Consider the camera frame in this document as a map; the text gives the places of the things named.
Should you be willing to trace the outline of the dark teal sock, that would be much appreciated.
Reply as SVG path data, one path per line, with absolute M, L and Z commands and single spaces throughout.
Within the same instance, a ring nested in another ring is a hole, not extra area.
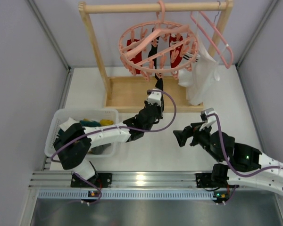
M 100 127 L 101 124 L 98 121 L 91 121 L 88 119 L 83 119 L 79 121 L 83 127 Z

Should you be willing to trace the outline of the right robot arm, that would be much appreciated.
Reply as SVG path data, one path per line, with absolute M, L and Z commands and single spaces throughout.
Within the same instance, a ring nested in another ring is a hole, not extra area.
M 173 131 L 180 147 L 191 138 L 190 146 L 199 145 L 216 161 L 210 173 L 196 175 L 198 188 L 246 186 L 283 196 L 283 163 L 252 146 L 237 143 L 224 132 L 211 130 L 202 123 L 192 123 Z

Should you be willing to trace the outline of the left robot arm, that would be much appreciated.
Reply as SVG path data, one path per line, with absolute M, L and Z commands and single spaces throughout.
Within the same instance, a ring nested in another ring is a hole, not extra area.
M 131 142 L 143 137 L 154 124 L 163 118 L 163 101 L 144 101 L 145 106 L 137 115 L 121 123 L 104 127 L 83 127 L 73 123 L 58 136 L 53 143 L 64 170 L 73 171 L 76 181 L 95 184 L 98 173 L 93 164 L 86 159 L 87 153 L 96 147 L 114 142 Z

